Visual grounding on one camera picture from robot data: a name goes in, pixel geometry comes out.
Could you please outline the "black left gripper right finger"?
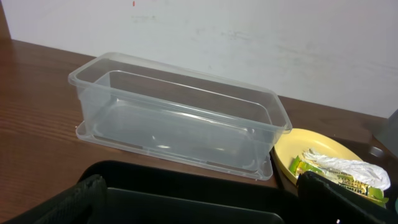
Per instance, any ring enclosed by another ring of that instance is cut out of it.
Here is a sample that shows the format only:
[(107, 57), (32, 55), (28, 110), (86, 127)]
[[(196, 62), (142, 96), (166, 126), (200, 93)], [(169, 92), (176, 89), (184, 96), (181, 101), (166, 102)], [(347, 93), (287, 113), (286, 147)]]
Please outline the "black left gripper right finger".
[(391, 223), (397, 214), (307, 171), (297, 180), (297, 210), (309, 223)]

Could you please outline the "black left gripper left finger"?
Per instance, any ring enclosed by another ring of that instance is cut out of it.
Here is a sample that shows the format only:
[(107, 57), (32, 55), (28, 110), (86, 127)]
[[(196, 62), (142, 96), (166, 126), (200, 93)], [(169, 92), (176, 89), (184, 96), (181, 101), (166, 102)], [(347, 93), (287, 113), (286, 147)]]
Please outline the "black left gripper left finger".
[(95, 174), (5, 223), (104, 223), (106, 197), (106, 182)]

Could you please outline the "green yellow snack wrapper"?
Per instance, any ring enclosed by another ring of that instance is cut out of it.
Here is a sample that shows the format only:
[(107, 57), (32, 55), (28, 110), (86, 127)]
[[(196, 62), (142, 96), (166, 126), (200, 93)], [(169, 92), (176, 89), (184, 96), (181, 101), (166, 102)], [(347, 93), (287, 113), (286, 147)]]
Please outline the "green yellow snack wrapper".
[(389, 199), (384, 196), (384, 190), (371, 187), (368, 184), (354, 180), (351, 175), (344, 172), (322, 168), (310, 161), (306, 161), (304, 158), (301, 159), (299, 156), (292, 161), (289, 171), (295, 177), (298, 177), (300, 174), (304, 174), (305, 172), (314, 172), (339, 185), (340, 187), (354, 192), (382, 207), (384, 207), (389, 201)]

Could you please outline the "white tissue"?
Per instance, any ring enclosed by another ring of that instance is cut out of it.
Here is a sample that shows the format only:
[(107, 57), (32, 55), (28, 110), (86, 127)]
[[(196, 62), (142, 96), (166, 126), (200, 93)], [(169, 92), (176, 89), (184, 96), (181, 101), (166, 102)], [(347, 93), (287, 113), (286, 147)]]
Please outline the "white tissue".
[(322, 168), (333, 169), (351, 175), (354, 180), (358, 180), (371, 187), (381, 190), (387, 190), (391, 186), (390, 178), (387, 172), (374, 164), (364, 161), (339, 159), (320, 154), (310, 148), (303, 152), (306, 161), (310, 161)]

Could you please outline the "yellow plate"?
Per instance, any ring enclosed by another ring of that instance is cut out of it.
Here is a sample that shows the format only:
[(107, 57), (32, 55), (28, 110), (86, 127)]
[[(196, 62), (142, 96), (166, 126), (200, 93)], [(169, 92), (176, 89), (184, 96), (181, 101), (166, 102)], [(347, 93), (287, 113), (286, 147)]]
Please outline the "yellow plate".
[(296, 183), (299, 177), (295, 177), (289, 171), (290, 164), (297, 156), (303, 159), (303, 152), (310, 148), (329, 157), (362, 161), (355, 153), (335, 140), (313, 131), (294, 128), (290, 133), (280, 137), (274, 146), (278, 165), (293, 183)]

